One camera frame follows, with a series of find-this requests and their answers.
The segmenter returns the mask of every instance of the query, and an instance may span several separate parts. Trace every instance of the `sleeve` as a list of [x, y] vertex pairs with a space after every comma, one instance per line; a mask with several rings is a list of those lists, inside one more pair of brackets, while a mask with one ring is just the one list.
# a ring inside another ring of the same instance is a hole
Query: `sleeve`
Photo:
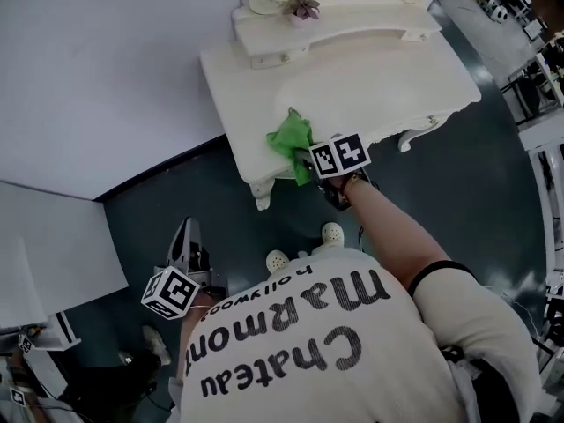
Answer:
[[171, 377], [168, 379], [168, 393], [173, 400], [174, 407], [170, 411], [167, 423], [180, 423], [180, 402], [182, 400], [182, 381]]
[[520, 421], [528, 422], [541, 382], [531, 336], [515, 311], [451, 261], [427, 266], [409, 293], [439, 348], [459, 346], [464, 356], [487, 362], [505, 379]]

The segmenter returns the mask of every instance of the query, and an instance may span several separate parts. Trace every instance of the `green cloth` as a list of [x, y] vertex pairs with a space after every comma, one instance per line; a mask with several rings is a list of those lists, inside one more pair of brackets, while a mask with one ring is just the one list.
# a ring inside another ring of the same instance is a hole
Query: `green cloth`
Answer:
[[311, 125], [307, 119], [301, 119], [300, 113], [289, 108], [288, 117], [282, 122], [278, 131], [266, 135], [266, 143], [290, 161], [299, 186], [311, 180], [309, 170], [293, 155], [294, 149], [307, 150], [313, 144]]

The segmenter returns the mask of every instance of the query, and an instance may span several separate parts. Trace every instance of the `dark teal floor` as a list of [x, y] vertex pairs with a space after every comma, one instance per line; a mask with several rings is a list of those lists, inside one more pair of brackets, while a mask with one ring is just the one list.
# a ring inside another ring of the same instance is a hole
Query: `dark teal floor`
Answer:
[[[370, 148], [368, 172], [382, 192], [411, 214], [450, 256], [466, 264], [486, 286], [517, 290], [516, 300], [540, 321], [544, 306], [545, 243], [531, 164], [505, 100], [478, 54], [438, 7], [442, 33], [479, 85], [482, 101], [455, 114], [436, 132], [400, 153], [395, 137]], [[168, 244], [185, 216], [200, 221], [211, 264], [238, 293], [265, 279], [271, 249], [290, 257], [319, 243], [330, 220], [345, 228], [346, 245], [357, 247], [358, 224], [336, 213], [313, 185], [277, 182], [271, 208], [256, 210], [225, 140], [217, 148], [154, 176], [105, 203], [108, 224], [130, 287], [67, 312], [82, 344], [72, 349], [84, 366], [118, 363], [120, 348], [139, 347], [140, 326], [157, 327], [178, 355], [178, 322], [166, 322], [139, 304], [152, 267], [165, 261]], [[526, 288], [523, 282], [527, 278]], [[529, 317], [520, 309], [522, 318]], [[152, 399], [168, 406], [163, 368]], [[167, 414], [146, 400], [138, 422]]]

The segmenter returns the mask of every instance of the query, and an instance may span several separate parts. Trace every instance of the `table leg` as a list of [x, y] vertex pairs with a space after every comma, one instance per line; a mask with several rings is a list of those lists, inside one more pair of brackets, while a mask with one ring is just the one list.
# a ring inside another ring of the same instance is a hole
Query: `table leg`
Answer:
[[438, 119], [435, 119], [435, 118], [430, 118], [429, 123], [431, 124], [431, 126], [428, 129], [406, 131], [401, 136], [401, 138], [399, 138], [399, 142], [397, 143], [397, 147], [399, 148], [399, 150], [401, 152], [409, 151], [412, 148], [412, 145], [410, 143], [414, 138], [422, 137], [423, 135], [426, 135], [427, 133], [430, 133], [434, 130], [437, 130], [439, 127], [441, 127], [447, 121], [447, 119], [448, 118], [438, 120]]
[[261, 212], [271, 206], [271, 191], [274, 186], [275, 179], [269, 179], [261, 183], [253, 183], [249, 185], [250, 192], [256, 199], [256, 208]]

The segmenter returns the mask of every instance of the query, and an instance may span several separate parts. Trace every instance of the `white t-shirt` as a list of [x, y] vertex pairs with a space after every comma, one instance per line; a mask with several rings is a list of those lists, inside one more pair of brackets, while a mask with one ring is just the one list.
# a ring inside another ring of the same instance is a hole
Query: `white t-shirt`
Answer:
[[412, 297], [371, 257], [337, 249], [220, 302], [192, 333], [182, 422], [466, 421], [440, 348], [486, 359], [521, 421], [540, 391], [515, 312], [455, 263], [429, 267]]

